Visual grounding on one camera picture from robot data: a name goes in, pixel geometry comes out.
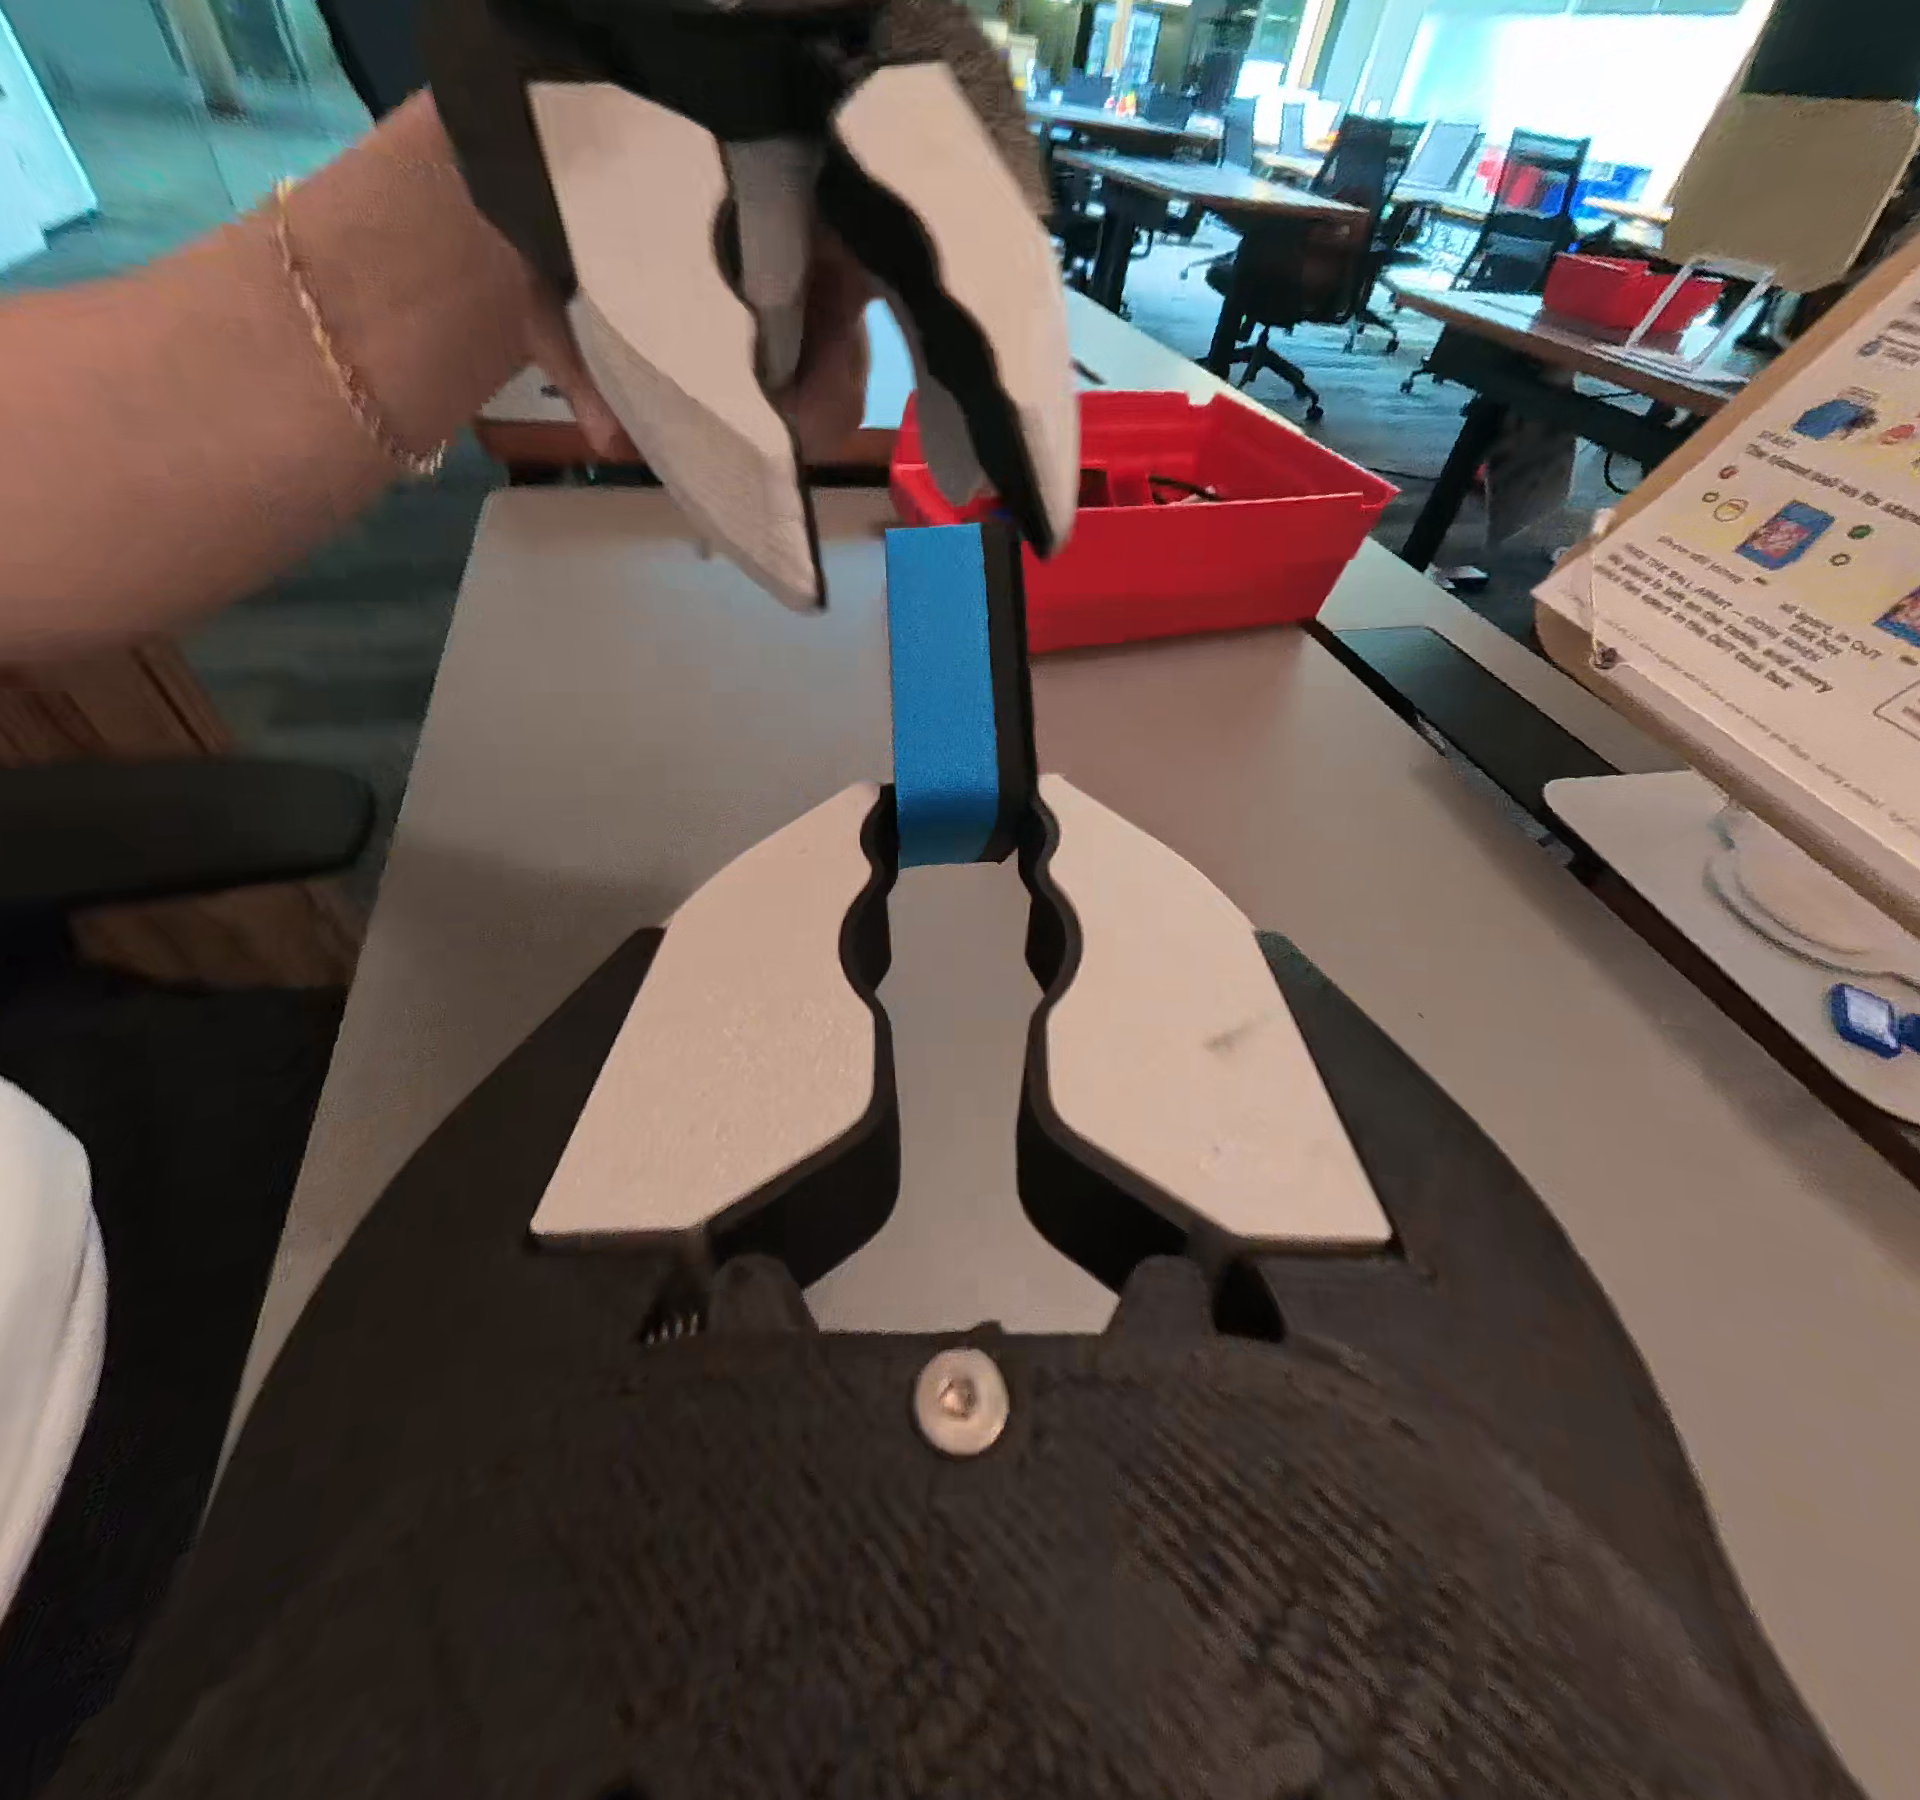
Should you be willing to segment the black office chair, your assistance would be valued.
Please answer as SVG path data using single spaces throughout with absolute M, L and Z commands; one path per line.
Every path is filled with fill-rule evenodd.
M 1304 402 L 1304 420 L 1319 427 L 1324 406 L 1306 373 L 1274 350 L 1274 333 L 1304 326 L 1353 326 L 1382 274 L 1382 227 L 1391 196 L 1406 178 L 1426 122 L 1349 114 L 1306 196 L 1342 204 L 1346 214 L 1274 214 L 1246 224 L 1236 254 L 1209 265 L 1209 286 L 1224 309 L 1215 326 L 1209 373 L 1230 379 L 1240 367 L 1240 390 L 1263 373 L 1276 373 Z

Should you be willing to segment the instruction sheet board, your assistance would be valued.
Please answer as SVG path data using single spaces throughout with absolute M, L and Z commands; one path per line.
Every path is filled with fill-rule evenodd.
M 1547 658 L 1918 931 L 1918 238 L 1537 586 Z

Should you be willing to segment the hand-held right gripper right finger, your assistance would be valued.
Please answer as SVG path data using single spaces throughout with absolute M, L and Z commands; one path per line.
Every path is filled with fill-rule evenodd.
M 1021 847 L 1017 1191 L 1069 1261 L 1382 1254 L 1395 1229 L 1255 925 L 1063 774 Z

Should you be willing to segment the person's left forearm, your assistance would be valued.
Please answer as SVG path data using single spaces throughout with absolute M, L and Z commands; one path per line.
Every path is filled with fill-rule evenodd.
M 4 300 L 4 662 L 216 615 L 429 467 L 432 93 L 194 244 Z

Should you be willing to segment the blue clip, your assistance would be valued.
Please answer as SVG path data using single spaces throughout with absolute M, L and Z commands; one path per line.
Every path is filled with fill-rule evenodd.
M 1832 1031 L 1857 1053 L 1874 1059 L 1918 1059 L 1918 990 L 1911 1005 L 1862 984 L 1832 984 L 1825 990 L 1825 1016 Z

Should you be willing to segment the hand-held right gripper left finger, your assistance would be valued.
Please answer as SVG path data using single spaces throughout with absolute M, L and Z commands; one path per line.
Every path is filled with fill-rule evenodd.
M 841 1266 L 900 1194 L 894 792 L 856 780 L 666 925 L 531 1215 L 557 1245 Z

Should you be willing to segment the white stand base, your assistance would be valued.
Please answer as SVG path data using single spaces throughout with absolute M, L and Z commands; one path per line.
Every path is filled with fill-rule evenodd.
M 1640 902 L 1720 959 L 1918 992 L 1918 937 L 1693 768 L 1553 777 L 1544 804 Z

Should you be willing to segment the red plastic bin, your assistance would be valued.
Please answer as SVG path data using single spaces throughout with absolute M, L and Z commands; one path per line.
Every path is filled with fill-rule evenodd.
M 1055 561 L 1027 555 L 1031 652 L 1310 619 L 1395 499 L 1233 390 L 1094 387 L 1079 429 L 1075 536 Z
M 1778 268 L 1731 257 L 1672 265 L 1625 254 L 1561 254 L 1547 268 L 1543 312 L 1628 353 L 1707 367 L 1732 350 L 1774 284 Z

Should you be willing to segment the blue and black sponge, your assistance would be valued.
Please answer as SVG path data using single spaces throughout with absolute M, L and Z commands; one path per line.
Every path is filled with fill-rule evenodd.
M 1039 804 L 1021 534 L 991 515 L 882 546 L 900 870 L 1008 862 Z

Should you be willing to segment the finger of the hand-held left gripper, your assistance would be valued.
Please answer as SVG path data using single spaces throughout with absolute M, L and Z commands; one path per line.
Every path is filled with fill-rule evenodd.
M 951 508 L 993 493 L 1039 557 L 1084 472 L 1069 296 L 1051 233 L 945 66 L 885 66 L 832 114 L 827 221 L 915 361 L 921 458 Z
M 796 440 L 759 375 L 759 309 L 718 254 L 726 147 L 617 83 L 535 83 L 531 122 L 599 396 L 712 548 L 783 606 L 824 612 Z

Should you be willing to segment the person's left hand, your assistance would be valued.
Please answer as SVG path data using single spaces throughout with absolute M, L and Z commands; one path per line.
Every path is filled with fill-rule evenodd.
M 446 177 L 446 305 L 440 309 L 440 393 L 472 420 L 501 387 L 538 370 L 568 402 L 593 458 L 636 464 L 638 448 L 581 361 L 556 290 L 472 204 L 446 128 L 432 128 Z

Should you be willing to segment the wooden pillar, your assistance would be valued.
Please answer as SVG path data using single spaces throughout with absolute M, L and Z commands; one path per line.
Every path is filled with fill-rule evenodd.
M 4 664 L 4 764 L 167 761 L 237 750 L 179 640 Z M 346 877 L 107 907 L 71 925 L 80 959 L 162 984 L 344 990 L 368 914 Z

